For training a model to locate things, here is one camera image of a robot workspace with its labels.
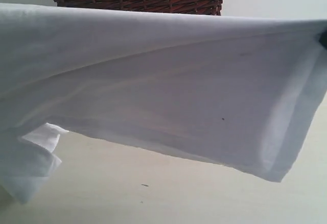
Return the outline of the dark red wicker basket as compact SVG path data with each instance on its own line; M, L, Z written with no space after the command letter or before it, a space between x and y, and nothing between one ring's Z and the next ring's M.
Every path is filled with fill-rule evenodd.
M54 0L58 7L220 16L223 0Z

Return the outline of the white t-shirt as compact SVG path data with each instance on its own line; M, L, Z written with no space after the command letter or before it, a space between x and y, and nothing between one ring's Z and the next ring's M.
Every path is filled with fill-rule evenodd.
M1 186L28 202L66 131L270 182L326 94L324 19L1 4Z

